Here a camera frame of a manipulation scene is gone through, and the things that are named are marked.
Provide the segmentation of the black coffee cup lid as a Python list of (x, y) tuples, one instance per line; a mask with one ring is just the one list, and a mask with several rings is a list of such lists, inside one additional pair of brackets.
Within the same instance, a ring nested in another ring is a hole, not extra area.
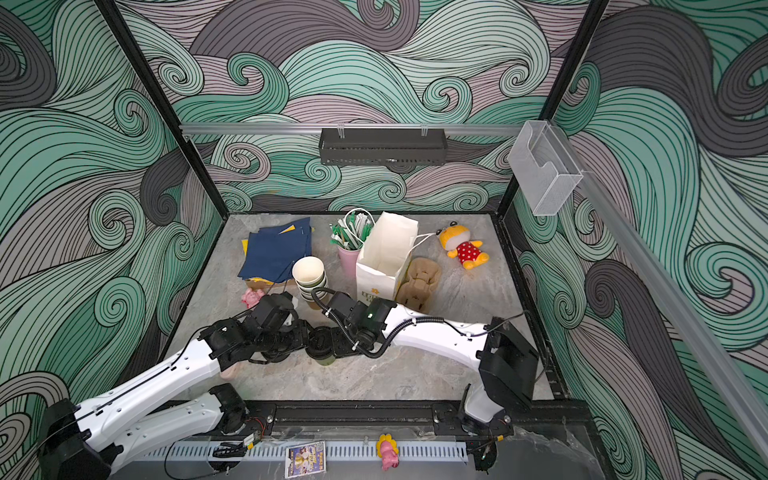
[(328, 326), (311, 329), (308, 333), (305, 352), (312, 359), (314, 356), (333, 353), (333, 329)]

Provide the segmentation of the green paper coffee cup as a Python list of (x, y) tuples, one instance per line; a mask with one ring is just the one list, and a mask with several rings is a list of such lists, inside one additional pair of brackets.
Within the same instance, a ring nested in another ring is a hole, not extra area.
[(328, 355), (314, 356), (313, 359), (321, 366), (330, 366), (334, 363), (336, 357), (333, 353), (329, 353)]

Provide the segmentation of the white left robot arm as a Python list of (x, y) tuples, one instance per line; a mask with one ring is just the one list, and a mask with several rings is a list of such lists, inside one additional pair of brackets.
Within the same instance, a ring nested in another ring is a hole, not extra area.
[(179, 352), (125, 383), (78, 404), (49, 406), (36, 450), (43, 478), (106, 479), (157, 447), (198, 433), (238, 432), (247, 407), (230, 384), (164, 405), (256, 353), (277, 358), (300, 345), (297, 305), (288, 292), (266, 295), (251, 309), (199, 328)]

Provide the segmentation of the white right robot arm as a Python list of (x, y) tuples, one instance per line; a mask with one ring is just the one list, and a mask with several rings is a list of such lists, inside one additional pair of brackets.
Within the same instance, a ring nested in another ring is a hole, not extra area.
[(481, 384), (468, 387), (463, 413), (477, 423), (532, 407), (539, 354), (512, 324), (524, 312), (489, 324), (461, 323), (382, 298), (365, 304), (327, 287), (313, 290), (312, 298), (354, 354), (378, 359), (392, 346), (410, 347), (476, 370)]

